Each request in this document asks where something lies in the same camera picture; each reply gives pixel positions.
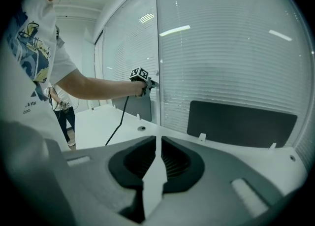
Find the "window blinds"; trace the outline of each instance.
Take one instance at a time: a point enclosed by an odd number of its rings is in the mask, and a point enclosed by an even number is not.
[[[311,51],[289,0],[157,0],[157,8],[163,126],[186,132],[192,100],[218,102],[297,115],[286,146],[297,142]]]
[[[154,18],[155,0],[127,0],[109,19],[104,29],[103,76],[114,81],[129,80],[137,67],[155,75],[157,45]],[[156,90],[151,91],[152,122],[156,123]]]

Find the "person in background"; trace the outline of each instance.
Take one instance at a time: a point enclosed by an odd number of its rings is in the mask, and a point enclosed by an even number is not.
[[[14,80],[1,82],[1,86],[9,87],[12,95],[25,90],[19,99],[3,106],[17,106],[19,111],[7,114],[2,119],[30,127],[45,139],[58,142],[62,151],[68,151],[56,115],[44,93],[49,83],[57,84],[70,95],[85,100],[141,96],[142,89],[147,85],[141,81],[116,82],[85,77],[71,61],[64,46],[59,47],[60,55],[55,55],[59,45],[56,34],[53,0],[23,0],[17,6],[1,40],[0,56],[16,61],[16,64],[6,63],[11,66],[7,71],[20,74],[16,74]]]
[[[74,146],[75,140],[70,139],[67,133],[67,120],[73,128],[73,131],[75,131],[75,114],[69,94],[58,85],[52,86],[49,84],[48,88],[53,102],[53,110],[58,119],[60,128],[63,131],[64,138],[68,146]]]

